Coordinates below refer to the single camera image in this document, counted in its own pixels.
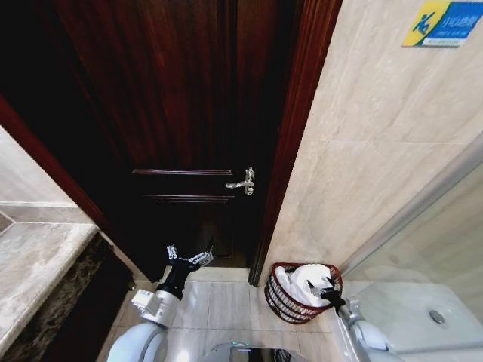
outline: wicker basket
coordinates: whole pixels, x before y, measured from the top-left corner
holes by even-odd
[[[269,303],[270,308],[281,319],[291,324],[307,323],[323,311],[332,308],[332,305],[326,305],[325,307],[311,307],[304,305],[289,296],[284,288],[281,287],[278,278],[275,275],[275,268],[282,266],[287,273],[291,273],[302,265],[305,264],[291,262],[277,262],[273,264],[270,278],[265,286],[265,298]],[[340,286],[340,293],[342,294],[342,276],[340,275],[339,270],[333,265],[323,265],[331,270],[331,276],[335,280],[335,283]]]

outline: wooden door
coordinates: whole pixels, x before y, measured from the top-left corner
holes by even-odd
[[[327,14],[337,13],[330,3]],[[14,6],[22,30],[9,44],[8,102],[109,219],[120,247],[152,279],[167,244],[188,255],[213,239],[214,265],[249,266],[303,2]],[[252,195],[225,187],[248,167]]]

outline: sign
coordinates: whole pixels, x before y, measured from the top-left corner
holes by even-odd
[[[483,2],[425,2],[403,47],[459,47],[483,15]]]

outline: door frame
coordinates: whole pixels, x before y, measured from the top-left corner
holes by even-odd
[[[342,0],[297,0],[299,26],[293,34],[296,40],[264,202],[260,239],[254,242],[256,247],[248,276],[248,282],[254,286],[260,281],[341,4]],[[0,119],[9,134],[111,240],[116,242],[125,238],[1,95]]]

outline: drain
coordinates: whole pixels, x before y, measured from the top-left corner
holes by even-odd
[[[437,324],[445,324],[446,323],[445,317],[443,317],[441,315],[441,313],[439,313],[438,311],[435,311],[434,309],[432,309],[432,310],[429,311],[428,314],[435,323],[437,323]]]

